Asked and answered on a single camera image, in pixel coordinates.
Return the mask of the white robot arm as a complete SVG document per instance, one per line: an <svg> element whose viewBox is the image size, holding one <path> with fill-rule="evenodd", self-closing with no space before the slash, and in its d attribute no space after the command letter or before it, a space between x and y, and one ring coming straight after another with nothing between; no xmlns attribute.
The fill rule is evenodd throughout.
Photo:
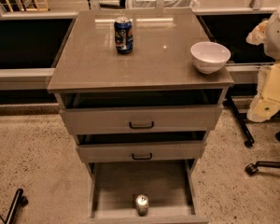
<svg viewBox="0 0 280 224"><path fill-rule="evenodd" d="M248 34L246 42L262 44L265 55L273 59L259 68L257 94L247 112L249 120L263 122L280 111L280 5Z"/></svg>

